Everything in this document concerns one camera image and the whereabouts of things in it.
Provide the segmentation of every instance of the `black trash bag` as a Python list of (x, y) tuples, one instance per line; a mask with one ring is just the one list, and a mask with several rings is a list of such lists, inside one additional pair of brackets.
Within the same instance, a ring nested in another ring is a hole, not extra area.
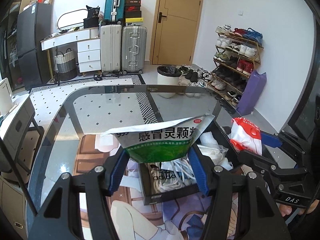
[(88, 16), (87, 18), (96, 18), (99, 16), (99, 12), (100, 12), (100, 7), (90, 7), (90, 6), (87, 6), (87, 10), (88, 10)]
[(162, 65), (157, 67), (157, 71), (160, 75), (166, 77), (179, 77), (182, 72), (175, 65)]

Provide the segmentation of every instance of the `green packaging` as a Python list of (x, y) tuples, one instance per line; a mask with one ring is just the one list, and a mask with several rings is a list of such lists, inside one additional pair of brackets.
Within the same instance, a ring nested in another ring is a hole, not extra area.
[(205, 114), (168, 122), (112, 128), (121, 146), (138, 163), (168, 162), (187, 155), (214, 116)]

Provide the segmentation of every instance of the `mirror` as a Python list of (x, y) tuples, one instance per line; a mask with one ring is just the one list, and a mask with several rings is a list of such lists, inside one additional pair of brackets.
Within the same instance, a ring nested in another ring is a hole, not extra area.
[(57, 29), (62, 31), (75, 27), (83, 27), (83, 19), (87, 18), (87, 15), (87, 9), (80, 9), (64, 13), (57, 20)]

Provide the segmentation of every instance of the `blue gripper pad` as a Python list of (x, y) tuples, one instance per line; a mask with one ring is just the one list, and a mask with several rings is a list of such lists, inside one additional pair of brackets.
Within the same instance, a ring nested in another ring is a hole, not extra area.
[(114, 158), (114, 159), (110, 163), (108, 163), (108, 165), (107, 165), (108, 167), (105, 167), (106, 168), (105, 177), (106, 177), (106, 179), (107, 179), (107, 177), (110, 178), (110, 184), (108, 187), (108, 191), (112, 195), (115, 191), (118, 190), (118, 188), (120, 186), (120, 182), (122, 180), (125, 168), (127, 167), (127, 164), (129, 161), (129, 155), (126, 153), (125, 150), (122, 149), (122, 151), (119, 152), (119, 150), (118, 150), (116, 155), (111, 156), (108, 159), (110, 159), (110, 158)]
[(199, 190), (206, 196), (211, 195), (210, 184), (211, 174), (214, 167), (214, 163), (208, 156), (202, 155), (197, 146), (192, 146), (188, 152), (188, 158), (192, 167), (193, 173), (196, 177), (196, 181)]

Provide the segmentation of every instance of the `drawer knob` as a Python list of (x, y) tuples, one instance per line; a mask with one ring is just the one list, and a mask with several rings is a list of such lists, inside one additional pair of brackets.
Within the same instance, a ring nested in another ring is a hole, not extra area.
[(17, 228), (20, 228), (20, 229), (23, 228), (22, 224), (20, 224), (20, 223), (15, 222), (14, 225), (15, 225)]

